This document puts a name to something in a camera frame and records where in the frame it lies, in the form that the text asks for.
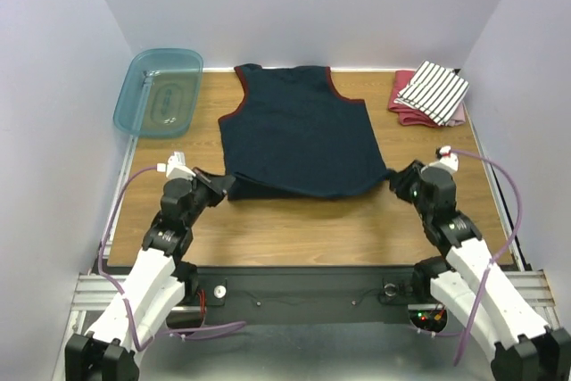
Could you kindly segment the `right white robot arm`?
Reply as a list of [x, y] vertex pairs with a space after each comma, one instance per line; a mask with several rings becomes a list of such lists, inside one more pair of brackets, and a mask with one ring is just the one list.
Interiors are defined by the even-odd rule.
[[433, 298], [483, 350], [496, 380], [568, 380], [570, 334], [554, 328], [522, 296], [493, 258], [475, 223], [456, 202], [453, 154], [425, 165], [414, 161], [389, 174], [389, 187], [418, 213], [428, 241], [441, 254], [415, 267], [410, 290]]

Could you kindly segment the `striped white tank top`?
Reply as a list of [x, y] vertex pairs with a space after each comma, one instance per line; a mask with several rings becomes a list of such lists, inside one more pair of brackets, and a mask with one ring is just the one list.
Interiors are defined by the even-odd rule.
[[451, 126], [468, 89], [468, 81], [454, 71], [423, 61], [397, 92], [395, 103], [425, 114], [437, 126]]

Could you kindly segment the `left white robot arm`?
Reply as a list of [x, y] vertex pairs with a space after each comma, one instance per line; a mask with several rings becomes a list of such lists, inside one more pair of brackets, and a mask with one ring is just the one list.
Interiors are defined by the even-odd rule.
[[116, 293], [103, 314], [64, 348], [67, 380], [137, 380], [146, 350], [171, 310], [198, 295], [195, 265], [184, 262], [192, 227], [203, 211], [221, 203], [236, 179], [184, 165], [168, 166], [160, 209], [146, 231], [123, 282], [105, 272]]

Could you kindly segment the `navy blue tank top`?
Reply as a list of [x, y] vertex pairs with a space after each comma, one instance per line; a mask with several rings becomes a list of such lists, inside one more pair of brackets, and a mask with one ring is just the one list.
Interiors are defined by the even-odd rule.
[[235, 73], [244, 97], [219, 118], [230, 200], [352, 197], [388, 178], [365, 101], [341, 95], [328, 67]]

